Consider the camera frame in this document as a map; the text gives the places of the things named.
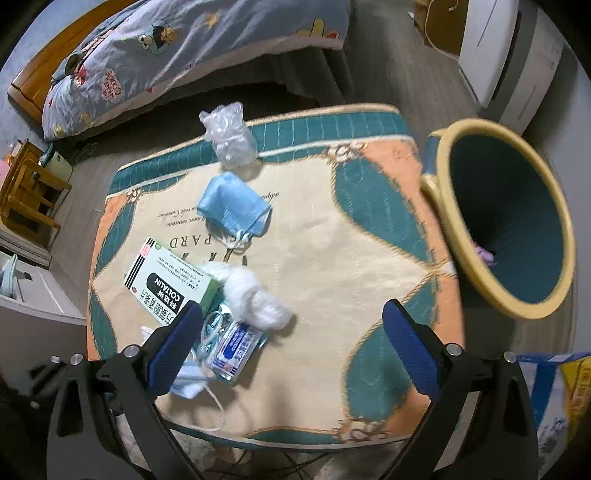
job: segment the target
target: green and white box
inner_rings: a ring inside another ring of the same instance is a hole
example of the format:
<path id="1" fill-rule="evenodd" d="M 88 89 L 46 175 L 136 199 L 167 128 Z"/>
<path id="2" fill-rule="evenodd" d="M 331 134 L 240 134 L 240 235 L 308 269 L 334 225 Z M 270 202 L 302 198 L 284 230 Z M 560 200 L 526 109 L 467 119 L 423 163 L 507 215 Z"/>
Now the green and white box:
<path id="1" fill-rule="evenodd" d="M 189 300 L 207 313 L 219 283 L 148 237 L 125 275 L 125 287 L 162 325 Z"/>

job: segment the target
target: round table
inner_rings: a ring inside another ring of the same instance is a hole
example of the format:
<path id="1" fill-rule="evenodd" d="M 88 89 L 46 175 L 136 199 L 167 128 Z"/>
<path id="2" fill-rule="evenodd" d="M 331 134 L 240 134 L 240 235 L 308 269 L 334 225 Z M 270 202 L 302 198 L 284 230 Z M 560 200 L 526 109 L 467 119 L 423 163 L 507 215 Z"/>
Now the round table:
<path id="1" fill-rule="evenodd" d="M 272 206 L 268 232 L 243 254 L 206 229 L 196 205 L 220 165 L 203 137 L 122 167 L 113 179 L 92 259 L 89 358 L 141 343 L 158 326 L 124 287 L 150 236 L 199 265 L 246 264 L 296 313 L 256 351 L 231 387 L 157 399 L 174 428 L 235 446 L 341 449 L 409 436 L 428 406 L 381 324 L 398 298 L 444 342 L 464 344 L 457 275 L 419 189 L 417 147 L 397 109 L 346 105 L 248 124 L 260 161 L 240 171 Z"/>

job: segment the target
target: blue gripper pad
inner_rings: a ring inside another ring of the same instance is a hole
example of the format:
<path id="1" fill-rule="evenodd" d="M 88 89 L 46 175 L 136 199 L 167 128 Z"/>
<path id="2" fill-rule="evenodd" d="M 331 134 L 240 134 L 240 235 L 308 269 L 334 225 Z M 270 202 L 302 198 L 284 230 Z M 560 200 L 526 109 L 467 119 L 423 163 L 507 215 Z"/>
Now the blue gripper pad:
<path id="1" fill-rule="evenodd" d="M 201 307 L 190 300 L 169 325 L 168 336 L 147 365 L 148 394 L 168 393 L 202 327 Z"/>
<path id="2" fill-rule="evenodd" d="M 384 331 L 417 391 L 435 401 L 440 393 L 437 362 L 409 324 L 407 315 L 402 306 L 392 300 L 386 302 L 382 312 Z"/>

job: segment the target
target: wooden stool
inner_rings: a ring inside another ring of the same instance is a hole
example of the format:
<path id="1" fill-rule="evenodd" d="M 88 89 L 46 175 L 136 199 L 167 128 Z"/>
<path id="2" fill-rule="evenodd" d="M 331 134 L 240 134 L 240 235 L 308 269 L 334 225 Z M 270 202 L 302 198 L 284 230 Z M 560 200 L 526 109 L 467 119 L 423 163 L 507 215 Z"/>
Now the wooden stool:
<path id="1" fill-rule="evenodd" d="M 10 215 L 14 211 L 34 223 L 60 230 L 61 225 L 52 218 L 56 204 L 46 199 L 45 195 L 48 187 L 58 192 L 67 190 L 69 193 L 72 186 L 37 164 L 41 154 L 41 150 L 28 140 L 23 143 L 0 189 L 0 217 L 10 230 L 43 245 L 38 231 Z M 33 178 L 34 173 L 37 173 L 36 179 Z"/>

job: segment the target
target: bucket rim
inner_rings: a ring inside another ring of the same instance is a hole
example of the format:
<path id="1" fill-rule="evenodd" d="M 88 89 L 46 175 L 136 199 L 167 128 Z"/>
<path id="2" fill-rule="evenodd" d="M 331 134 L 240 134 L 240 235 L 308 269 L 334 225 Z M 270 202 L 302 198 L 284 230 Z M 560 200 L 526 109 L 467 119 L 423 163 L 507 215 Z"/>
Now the bucket rim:
<path id="1" fill-rule="evenodd" d="M 467 118 L 451 124 L 444 131 L 434 133 L 440 136 L 436 156 L 440 216 L 451 246 L 469 280 L 488 302 L 514 318 L 538 320 L 552 314 L 562 304 L 572 284 L 576 247 L 573 222 L 566 199 L 549 166 L 523 138 L 507 127 L 490 120 Z M 450 154 L 453 146 L 461 138 L 472 134 L 494 137 L 513 146 L 535 168 L 554 200 L 563 236 L 563 263 L 554 289 L 539 303 L 525 302 L 512 295 L 496 279 L 473 247 L 471 236 L 457 204 L 450 174 Z"/>

